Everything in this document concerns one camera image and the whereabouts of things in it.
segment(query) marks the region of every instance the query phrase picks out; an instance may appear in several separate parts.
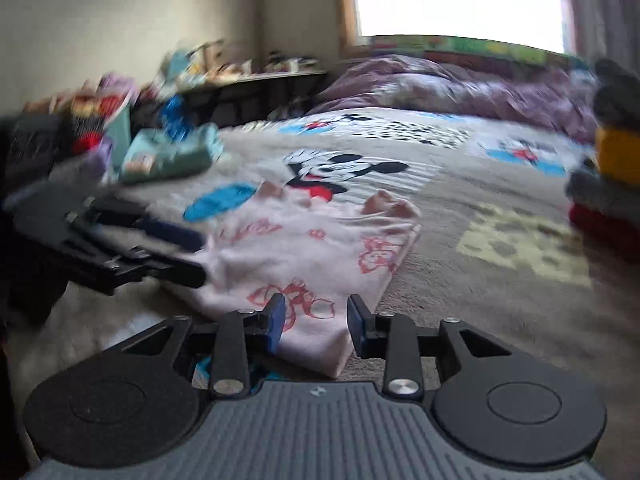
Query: yellow spotted patch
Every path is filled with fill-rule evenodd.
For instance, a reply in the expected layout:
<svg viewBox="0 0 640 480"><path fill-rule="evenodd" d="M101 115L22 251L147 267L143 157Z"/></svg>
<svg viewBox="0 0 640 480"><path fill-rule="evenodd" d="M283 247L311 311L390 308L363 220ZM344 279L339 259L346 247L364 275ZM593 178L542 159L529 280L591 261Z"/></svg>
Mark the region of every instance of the yellow spotted patch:
<svg viewBox="0 0 640 480"><path fill-rule="evenodd" d="M568 225L539 216L480 204L458 252L510 269L530 267L549 280L591 287L582 237Z"/></svg>

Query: beige wall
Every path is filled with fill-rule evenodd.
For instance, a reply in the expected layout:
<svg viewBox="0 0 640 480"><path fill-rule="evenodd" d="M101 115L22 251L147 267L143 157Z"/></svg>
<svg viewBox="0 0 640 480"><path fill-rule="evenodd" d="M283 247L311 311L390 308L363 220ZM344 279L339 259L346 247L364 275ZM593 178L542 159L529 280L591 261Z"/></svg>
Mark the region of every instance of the beige wall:
<svg viewBox="0 0 640 480"><path fill-rule="evenodd" d="M179 43L255 54L252 0L0 0L0 112L117 70L150 80Z"/></svg>
<svg viewBox="0 0 640 480"><path fill-rule="evenodd" d="M338 0L262 0L260 36L264 53L319 57L333 68L339 58Z"/></svg>

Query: ribbed surface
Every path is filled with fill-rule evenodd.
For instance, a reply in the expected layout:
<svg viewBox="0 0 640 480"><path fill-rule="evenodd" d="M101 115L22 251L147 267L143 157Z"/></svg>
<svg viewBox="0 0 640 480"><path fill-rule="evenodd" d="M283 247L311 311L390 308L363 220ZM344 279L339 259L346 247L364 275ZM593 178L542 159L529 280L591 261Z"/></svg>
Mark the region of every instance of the ribbed surface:
<svg viewBox="0 0 640 480"><path fill-rule="evenodd" d="M602 480L583 463L553 473L497 470L453 449L415 404L370 383L267 382L212 407L183 445L145 464L81 470L44 462L31 480Z"/></svg>

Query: gray curtain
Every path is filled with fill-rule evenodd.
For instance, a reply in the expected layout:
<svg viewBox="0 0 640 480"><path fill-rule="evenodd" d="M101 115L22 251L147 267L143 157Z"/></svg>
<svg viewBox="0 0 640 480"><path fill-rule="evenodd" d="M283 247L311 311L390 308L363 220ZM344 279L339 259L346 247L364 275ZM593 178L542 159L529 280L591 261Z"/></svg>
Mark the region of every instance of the gray curtain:
<svg viewBox="0 0 640 480"><path fill-rule="evenodd" d="M571 0L578 56L640 73L640 0Z"/></svg>

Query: purple comforter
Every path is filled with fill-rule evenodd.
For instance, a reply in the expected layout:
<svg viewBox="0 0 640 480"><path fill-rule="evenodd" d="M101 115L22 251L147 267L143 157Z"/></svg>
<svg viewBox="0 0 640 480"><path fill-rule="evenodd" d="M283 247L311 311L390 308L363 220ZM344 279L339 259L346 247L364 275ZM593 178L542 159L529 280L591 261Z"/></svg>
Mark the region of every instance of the purple comforter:
<svg viewBox="0 0 640 480"><path fill-rule="evenodd" d="M425 59L386 56L349 69L318 95L321 104L309 113L385 107L473 115L533 124L593 144L595 88L584 73L578 78L558 69L513 82Z"/></svg>

